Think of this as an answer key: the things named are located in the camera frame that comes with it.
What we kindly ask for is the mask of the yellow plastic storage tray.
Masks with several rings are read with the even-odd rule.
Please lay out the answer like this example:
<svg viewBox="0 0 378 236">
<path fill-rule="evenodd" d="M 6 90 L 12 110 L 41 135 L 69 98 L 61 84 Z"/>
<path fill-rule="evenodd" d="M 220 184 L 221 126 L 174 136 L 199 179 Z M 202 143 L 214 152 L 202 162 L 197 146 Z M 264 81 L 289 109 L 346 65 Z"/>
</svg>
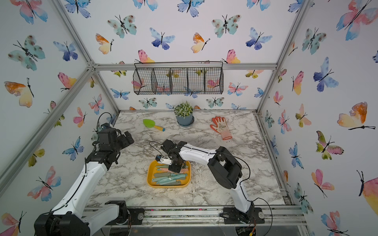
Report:
<svg viewBox="0 0 378 236">
<path fill-rule="evenodd" d="M 153 161 L 148 169 L 147 184 L 152 188 L 180 188 L 191 182 L 191 165 L 188 161 L 179 173 L 168 170 L 168 165 Z"/>
</svg>

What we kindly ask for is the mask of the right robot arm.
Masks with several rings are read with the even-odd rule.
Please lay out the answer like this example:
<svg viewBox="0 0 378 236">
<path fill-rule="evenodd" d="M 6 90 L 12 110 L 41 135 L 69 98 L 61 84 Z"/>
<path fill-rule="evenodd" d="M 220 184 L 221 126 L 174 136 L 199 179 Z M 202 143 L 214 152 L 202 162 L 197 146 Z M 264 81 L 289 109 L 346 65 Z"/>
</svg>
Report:
<svg viewBox="0 0 378 236">
<path fill-rule="evenodd" d="M 157 155 L 155 160 L 167 165 L 169 171 L 179 173 L 186 161 L 199 163 L 209 168 L 219 185 L 230 190 L 234 207 L 225 207 L 220 213 L 225 224 L 265 223 L 262 209 L 255 207 L 247 197 L 243 186 L 242 165 L 225 147 L 205 149 L 183 141 L 175 144 L 171 140 L 165 140 L 160 148 L 166 155 Z"/>
</svg>

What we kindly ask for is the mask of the teal ceramic sheathed knife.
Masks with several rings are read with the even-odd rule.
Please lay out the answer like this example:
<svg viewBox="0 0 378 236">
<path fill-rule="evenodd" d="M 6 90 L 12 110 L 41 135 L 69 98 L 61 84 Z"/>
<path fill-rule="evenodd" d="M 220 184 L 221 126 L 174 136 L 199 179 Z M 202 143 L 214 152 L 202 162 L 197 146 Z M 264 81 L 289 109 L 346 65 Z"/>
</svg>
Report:
<svg viewBox="0 0 378 236">
<path fill-rule="evenodd" d="M 185 180 L 186 177 L 187 177 L 186 174 L 180 174 L 180 175 L 177 175 L 177 176 L 172 176 L 172 177 L 168 177 L 168 178 L 159 180 L 159 181 L 157 181 L 157 184 L 158 185 L 168 185 L 168 184 L 171 184 L 171 183 L 175 183 L 178 180 Z"/>
</svg>

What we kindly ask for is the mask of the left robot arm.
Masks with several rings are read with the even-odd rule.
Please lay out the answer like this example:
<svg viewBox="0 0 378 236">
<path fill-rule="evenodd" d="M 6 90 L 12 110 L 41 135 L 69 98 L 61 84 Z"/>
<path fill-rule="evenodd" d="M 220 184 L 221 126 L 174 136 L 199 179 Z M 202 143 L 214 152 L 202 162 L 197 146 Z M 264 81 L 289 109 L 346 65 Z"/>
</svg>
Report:
<svg viewBox="0 0 378 236">
<path fill-rule="evenodd" d="M 121 150 L 134 143 L 132 135 L 104 124 L 93 142 L 94 150 L 85 159 L 82 173 L 62 200 L 34 223 L 36 236 L 92 236 L 108 223 L 132 224 L 125 201 L 113 200 L 84 217 L 85 206 L 101 178 L 117 163 Z"/>
</svg>

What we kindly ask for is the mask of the pink sheathed fruit knife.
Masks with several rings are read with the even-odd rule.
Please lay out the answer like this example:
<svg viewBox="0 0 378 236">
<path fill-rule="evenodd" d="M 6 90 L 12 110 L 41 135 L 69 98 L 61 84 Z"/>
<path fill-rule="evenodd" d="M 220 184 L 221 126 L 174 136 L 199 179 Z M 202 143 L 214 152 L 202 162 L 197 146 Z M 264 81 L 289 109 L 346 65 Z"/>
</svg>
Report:
<svg viewBox="0 0 378 236">
<path fill-rule="evenodd" d="M 188 168 L 181 169 L 179 172 L 170 171 L 170 170 L 168 170 L 168 168 L 162 168 L 162 170 L 165 171 L 165 172 L 174 173 L 174 174 L 185 174 L 185 173 L 189 172 Z"/>
</svg>

